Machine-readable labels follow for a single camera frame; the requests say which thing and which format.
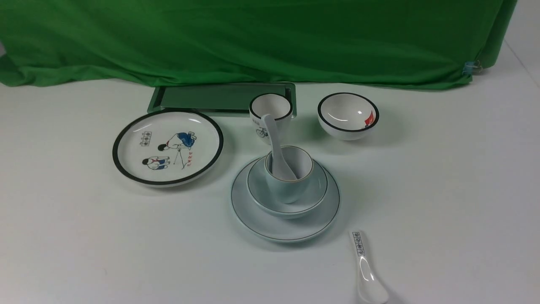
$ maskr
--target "green backdrop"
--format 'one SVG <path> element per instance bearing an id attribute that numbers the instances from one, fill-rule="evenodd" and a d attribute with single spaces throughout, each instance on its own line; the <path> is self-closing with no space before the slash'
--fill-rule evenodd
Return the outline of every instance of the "green backdrop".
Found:
<path id="1" fill-rule="evenodd" d="M 446 89 L 495 63 L 517 0 L 4 0 L 0 81 Z"/>

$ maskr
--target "ceramic spoon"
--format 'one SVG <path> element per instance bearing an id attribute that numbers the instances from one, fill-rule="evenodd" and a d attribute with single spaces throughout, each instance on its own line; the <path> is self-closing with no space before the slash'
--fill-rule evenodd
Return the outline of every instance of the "ceramic spoon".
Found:
<path id="1" fill-rule="evenodd" d="M 270 137 L 270 145 L 272 146 L 272 174 L 285 181 L 296 180 L 296 175 L 294 175 L 285 158 L 283 158 L 281 146 L 279 145 L 278 126 L 275 124 L 274 118 L 270 114 L 266 114 L 261 117 L 261 120 L 266 127 L 268 137 Z"/>
<path id="2" fill-rule="evenodd" d="M 349 232 L 349 236 L 354 246 L 356 254 L 356 284 L 358 285 L 358 296 L 363 303 L 385 304 L 388 302 L 388 292 L 377 280 L 366 257 L 366 238 L 359 229 Z"/>

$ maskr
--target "teacup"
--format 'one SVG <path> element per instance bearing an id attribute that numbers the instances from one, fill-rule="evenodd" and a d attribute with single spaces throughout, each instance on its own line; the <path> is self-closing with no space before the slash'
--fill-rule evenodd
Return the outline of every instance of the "teacup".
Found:
<path id="1" fill-rule="evenodd" d="M 268 132 L 261 120 L 261 117 L 266 114 L 272 115 L 275 119 L 279 137 L 283 138 L 283 134 L 289 127 L 293 116 L 293 104 L 287 98 L 278 94 L 259 95 L 249 104 L 249 116 L 255 126 L 255 133 L 266 144 L 270 144 Z"/>
<path id="2" fill-rule="evenodd" d="M 306 191 L 313 172 L 313 159 L 304 150 L 295 146 L 282 146 L 283 157 L 297 179 L 285 181 L 272 174 L 272 152 L 265 157 L 265 177 L 270 191 L 277 200 L 290 204 L 297 201 Z"/>

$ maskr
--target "tray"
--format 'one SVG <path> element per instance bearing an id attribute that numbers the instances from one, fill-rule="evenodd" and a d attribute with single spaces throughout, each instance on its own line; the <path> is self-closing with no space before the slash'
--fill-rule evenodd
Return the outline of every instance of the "tray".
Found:
<path id="1" fill-rule="evenodd" d="M 296 116 L 296 89 L 293 83 L 225 83 L 157 87 L 148 113 L 163 109 L 188 109 L 212 116 L 249 116 L 249 103 L 255 97 L 275 93 L 293 104 Z"/>

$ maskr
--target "tableware set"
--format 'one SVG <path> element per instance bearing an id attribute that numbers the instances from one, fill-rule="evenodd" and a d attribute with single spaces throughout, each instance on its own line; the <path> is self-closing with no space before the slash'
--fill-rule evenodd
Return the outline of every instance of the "tableware set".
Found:
<path id="1" fill-rule="evenodd" d="M 231 207 L 254 234 L 275 242 L 311 239 L 335 220 L 338 185 L 330 172 L 295 146 L 281 146 L 293 105 L 279 94 L 263 94 L 249 104 L 255 134 L 271 145 L 245 165 L 231 189 Z M 322 128 L 343 140 L 368 134 L 379 121 L 377 107 L 352 93 L 325 97 L 318 106 Z M 221 129 L 193 110 L 165 109 L 130 123 L 116 138 L 113 161 L 126 177 L 150 187 L 191 182 L 216 163 L 223 149 Z"/>

